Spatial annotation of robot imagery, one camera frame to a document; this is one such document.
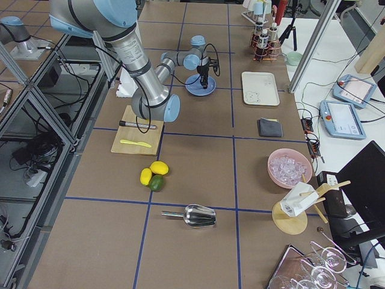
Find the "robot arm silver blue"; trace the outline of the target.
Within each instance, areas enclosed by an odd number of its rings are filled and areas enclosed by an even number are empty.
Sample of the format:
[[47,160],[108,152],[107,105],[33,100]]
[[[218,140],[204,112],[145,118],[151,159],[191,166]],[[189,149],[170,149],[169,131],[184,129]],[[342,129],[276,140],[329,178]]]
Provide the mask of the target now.
[[141,119],[173,122],[180,111],[180,99],[164,85],[175,67],[194,70],[208,63],[205,38],[191,39],[189,51],[166,52],[161,64],[153,67],[136,33],[135,1],[51,1],[50,21],[53,28],[77,37],[91,38],[99,33],[109,43],[138,88],[131,107]]
[[23,22],[16,16],[6,16],[1,19],[1,43],[6,45],[14,42],[16,46],[10,55],[15,60],[39,60],[49,42],[36,40],[28,32]]

